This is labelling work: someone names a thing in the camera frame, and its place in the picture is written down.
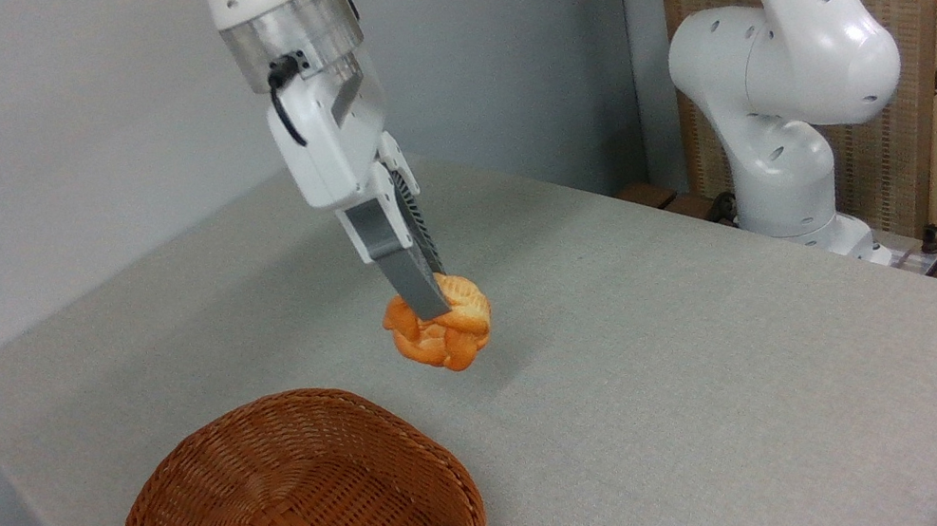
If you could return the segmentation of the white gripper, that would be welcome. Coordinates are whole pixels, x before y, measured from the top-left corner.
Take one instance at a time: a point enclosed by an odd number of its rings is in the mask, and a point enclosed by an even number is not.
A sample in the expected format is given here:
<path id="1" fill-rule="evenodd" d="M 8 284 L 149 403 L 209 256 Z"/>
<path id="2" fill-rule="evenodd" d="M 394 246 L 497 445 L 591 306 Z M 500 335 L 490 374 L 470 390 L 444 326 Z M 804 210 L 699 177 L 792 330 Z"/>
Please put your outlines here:
<path id="1" fill-rule="evenodd" d="M 360 47 L 309 76 L 305 58 L 268 66 L 268 123 L 278 151 L 309 206 L 341 210 L 338 220 L 365 263 L 375 265 L 420 319 L 451 310 L 444 273 L 413 191 L 406 159 L 387 132 L 388 106 L 375 64 Z M 375 164 L 394 192 L 360 202 Z"/>

